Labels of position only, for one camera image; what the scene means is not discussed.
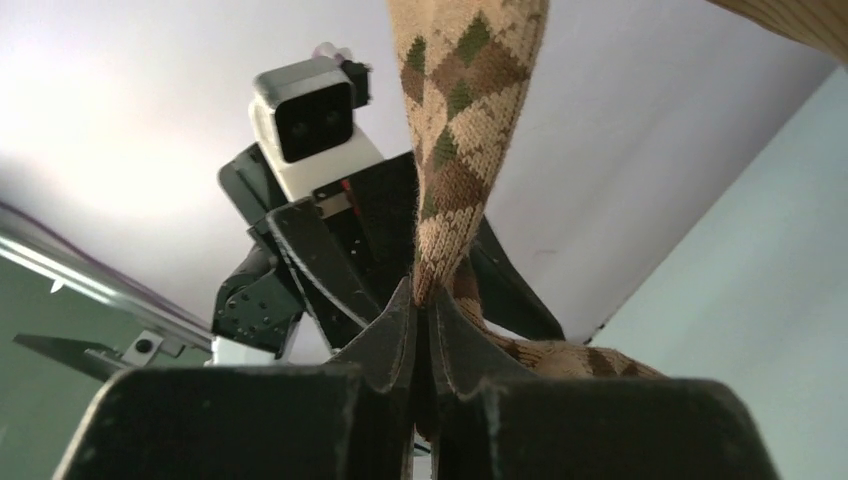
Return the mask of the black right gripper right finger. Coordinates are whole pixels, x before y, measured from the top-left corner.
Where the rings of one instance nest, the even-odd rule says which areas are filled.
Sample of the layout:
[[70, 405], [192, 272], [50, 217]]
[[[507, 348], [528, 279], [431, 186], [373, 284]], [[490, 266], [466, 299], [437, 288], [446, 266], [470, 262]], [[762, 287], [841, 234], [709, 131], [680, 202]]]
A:
[[441, 290], [427, 308], [430, 363], [439, 397], [469, 398], [485, 382], [537, 376], [492, 343]]

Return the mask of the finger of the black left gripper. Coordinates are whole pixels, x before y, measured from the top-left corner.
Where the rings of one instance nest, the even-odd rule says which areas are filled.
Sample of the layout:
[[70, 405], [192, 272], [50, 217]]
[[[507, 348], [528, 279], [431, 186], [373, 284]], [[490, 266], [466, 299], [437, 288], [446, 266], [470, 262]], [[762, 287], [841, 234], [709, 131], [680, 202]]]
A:
[[484, 316], [531, 340], [565, 340], [555, 316], [517, 271], [484, 217], [470, 250]]

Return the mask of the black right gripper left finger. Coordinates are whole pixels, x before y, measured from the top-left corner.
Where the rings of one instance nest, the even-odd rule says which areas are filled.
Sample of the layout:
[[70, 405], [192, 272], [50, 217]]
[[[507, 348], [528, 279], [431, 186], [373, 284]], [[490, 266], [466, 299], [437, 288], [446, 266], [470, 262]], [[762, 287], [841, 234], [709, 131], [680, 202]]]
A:
[[406, 391], [412, 382], [417, 325], [411, 280], [400, 280], [382, 313], [328, 361], [355, 366], [380, 394]]

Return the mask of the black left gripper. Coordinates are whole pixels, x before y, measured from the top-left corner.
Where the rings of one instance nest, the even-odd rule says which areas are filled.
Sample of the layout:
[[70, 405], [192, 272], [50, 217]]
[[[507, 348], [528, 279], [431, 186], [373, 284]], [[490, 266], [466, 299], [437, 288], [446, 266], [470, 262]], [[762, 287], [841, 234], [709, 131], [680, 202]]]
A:
[[417, 178], [410, 153], [289, 201], [250, 145], [218, 172], [254, 245], [218, 290], [211, 331], [281, 354], [302, 316], [342, 348], [380, 315], [411, 265]]

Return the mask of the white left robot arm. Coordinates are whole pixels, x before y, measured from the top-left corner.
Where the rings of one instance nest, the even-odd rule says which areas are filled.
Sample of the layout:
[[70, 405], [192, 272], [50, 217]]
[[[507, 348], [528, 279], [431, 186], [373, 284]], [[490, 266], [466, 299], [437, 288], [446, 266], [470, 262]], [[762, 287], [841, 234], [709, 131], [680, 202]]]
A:
[[[253, 247], [222, 283], [212, 331], [216, 365], [269, 365], [287, 359], [299, 322], [312, 317], [330, 349], [345, 347], [372, 320], [351, 318], [276, 242], [269, 214], [287, 205], [260, 148], [251, 145], [218, 174], [222, 190], [247, 223]], [[314, 194], [315, 206], [285, 226], [296, 246], [318, 256], [325, 274], [359, 279], [383, 308], [412, 262], [417, 178], [402, 154], [332, 182]], [[512, 265], [493, 228], [483, 222], [471, 249], [487, 320], [534, 340], [564, 332]]]

